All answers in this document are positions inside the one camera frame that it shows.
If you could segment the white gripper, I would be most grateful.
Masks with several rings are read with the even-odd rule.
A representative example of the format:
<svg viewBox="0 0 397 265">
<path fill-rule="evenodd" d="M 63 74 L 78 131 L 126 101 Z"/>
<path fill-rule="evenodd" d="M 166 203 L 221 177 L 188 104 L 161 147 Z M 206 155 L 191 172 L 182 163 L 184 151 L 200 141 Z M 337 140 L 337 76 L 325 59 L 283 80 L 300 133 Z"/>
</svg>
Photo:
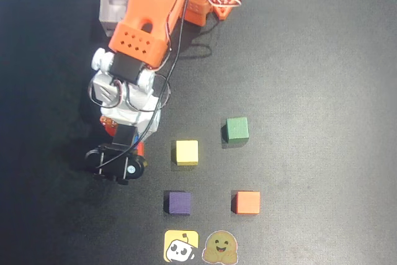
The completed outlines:
<svg viewBox="0 0 397 265">
<path fill-rule="evenodd" d="M 152 111 L 158 102 L 158 97 L 153 96 L 152 93 L 146 94 L 141 91 L 129 91 L 130 104 L 140 110 Z M 118 125 L 134 126 L 138 129 L 138 134 L 141 135 L 153 115 L 153 112 L 140 112 L 132 106 L 129 106 L 126 101 L 126 96 L 127 92 L 123 91 L 123 101 L 118 107 L 114 107 L 112 109 L 106 109 L 103 107 L 100 110 L 102 113 L 100 123 L 111 137 L 115 136 Z M 101 91 L 99 100 L 106 107 L 113 106 L 118 100 L 117 92 L 103 93 Z M 160 117 L 161 110 L 157 112 L 153 123 L 141 142 L 144 142 L 151 134 L 157 131 Z"/>
</svg>

